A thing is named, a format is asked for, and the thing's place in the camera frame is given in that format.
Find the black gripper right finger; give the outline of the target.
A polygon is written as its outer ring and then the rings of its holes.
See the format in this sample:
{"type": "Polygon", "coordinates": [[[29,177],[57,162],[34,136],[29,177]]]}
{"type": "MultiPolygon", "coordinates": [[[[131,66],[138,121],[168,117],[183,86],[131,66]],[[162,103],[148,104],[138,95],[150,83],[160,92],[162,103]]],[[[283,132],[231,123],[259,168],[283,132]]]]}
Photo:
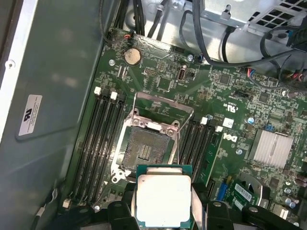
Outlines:
{"type": "Polygon", "coordinates": [[[237,212],[210,200],[202,183],[191,185],[191,213],[199,230],[295,230],[296,226],[270,211],[247,205],[237,212]]]}

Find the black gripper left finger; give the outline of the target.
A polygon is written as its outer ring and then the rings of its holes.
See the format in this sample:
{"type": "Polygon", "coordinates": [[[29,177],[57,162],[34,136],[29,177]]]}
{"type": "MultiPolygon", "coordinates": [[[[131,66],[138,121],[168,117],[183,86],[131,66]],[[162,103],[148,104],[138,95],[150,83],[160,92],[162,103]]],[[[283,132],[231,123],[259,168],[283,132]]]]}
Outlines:
{"type": "Polygon", "coordinates": [[[120,201],[95,212],[90,206],[69,210],[51,222],[53,230],[136,230],[137,221],[131,213],[135,183],[128,183],[120,201]]]}

